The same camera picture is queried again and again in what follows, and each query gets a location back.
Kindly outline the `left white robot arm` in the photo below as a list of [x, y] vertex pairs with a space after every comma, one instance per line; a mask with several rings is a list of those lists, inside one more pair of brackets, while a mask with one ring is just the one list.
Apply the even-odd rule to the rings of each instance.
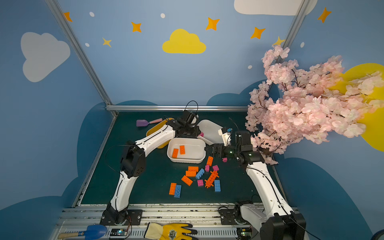
[[176, 137], [197, 138], [201, 134], [198, 122], [197, 112], [184, 110], [180, 118], [167, 119], [164, 126], [149, 136], [123, 145], [120, 178], [115, 193], [103, 212], [103, 218], [110, 218], [116, 225], [125, 221], [134, 184], [146, 170], [146, 157], [160, 145]]

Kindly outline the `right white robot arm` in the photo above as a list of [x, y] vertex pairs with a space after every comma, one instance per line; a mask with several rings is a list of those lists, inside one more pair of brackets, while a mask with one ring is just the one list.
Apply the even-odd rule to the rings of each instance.
[[237, 221], [247, 222], [257, 231], [261, 240], [307, 240], [306, 220], [294, 212], [274, 183], [266, 160], [251, 143], [248, 131], [218, 130], [222, 139], [212, 144], [213, 155], [235, 159], [245, 169], [263, 203], [259, 210], [253, 203], [238, 203], [234, 210]]

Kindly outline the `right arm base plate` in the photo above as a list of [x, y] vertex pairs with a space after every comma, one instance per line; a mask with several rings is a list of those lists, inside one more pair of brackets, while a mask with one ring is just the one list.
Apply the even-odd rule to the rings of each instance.
[[222, 208], [218, 210], [222, 225], [250, 225], [240, 214], [239, 210]]

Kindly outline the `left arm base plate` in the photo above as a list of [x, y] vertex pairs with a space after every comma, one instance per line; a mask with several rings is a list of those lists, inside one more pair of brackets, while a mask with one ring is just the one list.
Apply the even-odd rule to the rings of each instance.
[[142, 210], [123, 210], [116, 212], [105, 210], [102, 214], [100, 224], [103, 226], [138, 226], [141, 223]]

